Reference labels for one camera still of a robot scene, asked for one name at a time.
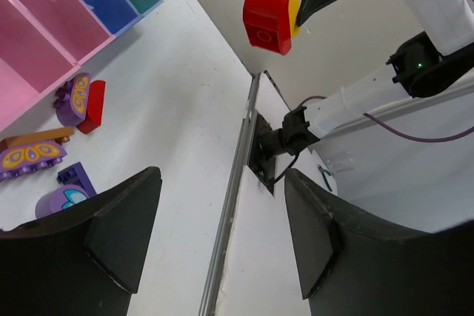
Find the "red curved lego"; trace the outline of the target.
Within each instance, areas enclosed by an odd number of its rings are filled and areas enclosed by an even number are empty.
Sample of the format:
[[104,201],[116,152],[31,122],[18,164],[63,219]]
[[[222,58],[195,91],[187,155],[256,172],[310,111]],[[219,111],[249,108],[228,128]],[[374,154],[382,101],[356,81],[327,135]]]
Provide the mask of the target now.
[[244,0],[242,20],[251,46],[288,54],[292,47],[288,0]]

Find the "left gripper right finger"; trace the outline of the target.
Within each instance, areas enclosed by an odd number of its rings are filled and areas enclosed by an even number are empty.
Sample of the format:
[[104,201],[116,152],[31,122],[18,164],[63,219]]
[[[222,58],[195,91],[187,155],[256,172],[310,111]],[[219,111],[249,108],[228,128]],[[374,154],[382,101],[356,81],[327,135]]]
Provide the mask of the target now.
[[473,222],[435,233],[389,222],[297,169],[284,197],[312,315],[471,315]]

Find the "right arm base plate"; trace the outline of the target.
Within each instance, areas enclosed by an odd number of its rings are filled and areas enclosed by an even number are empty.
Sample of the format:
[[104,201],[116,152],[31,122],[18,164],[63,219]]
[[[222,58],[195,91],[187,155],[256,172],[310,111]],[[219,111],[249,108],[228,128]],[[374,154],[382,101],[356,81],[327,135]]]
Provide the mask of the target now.
[[291,163],[279,175],[276,175],[276,158],[286,152],[280,145],[278,132],[279,130],[272,130],[266,119],[259,112],[257,113],[247,165],[272,195],[275,184],[284,177],[286,171],[292,168],[299,158],[299,155],[296,155]]

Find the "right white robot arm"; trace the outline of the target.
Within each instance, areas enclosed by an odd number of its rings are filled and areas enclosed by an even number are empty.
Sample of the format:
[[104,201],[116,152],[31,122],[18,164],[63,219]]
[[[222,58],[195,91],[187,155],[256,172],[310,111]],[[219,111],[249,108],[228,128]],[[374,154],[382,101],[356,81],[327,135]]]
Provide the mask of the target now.
[[287,113],[259,138],[268,157],[297,155],[334,129],[386,104],[442,93],[473,68],[470,0],[403,0],[423,32],[404,42],[375,72]]

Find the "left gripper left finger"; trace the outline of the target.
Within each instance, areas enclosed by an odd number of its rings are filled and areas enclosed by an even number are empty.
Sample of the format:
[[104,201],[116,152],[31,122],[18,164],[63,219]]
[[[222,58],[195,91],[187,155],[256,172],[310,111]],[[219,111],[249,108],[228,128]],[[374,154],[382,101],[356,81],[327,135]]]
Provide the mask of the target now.
[[148,167],[97,196],[1,232],[2,315],[126,315],[162,186]]

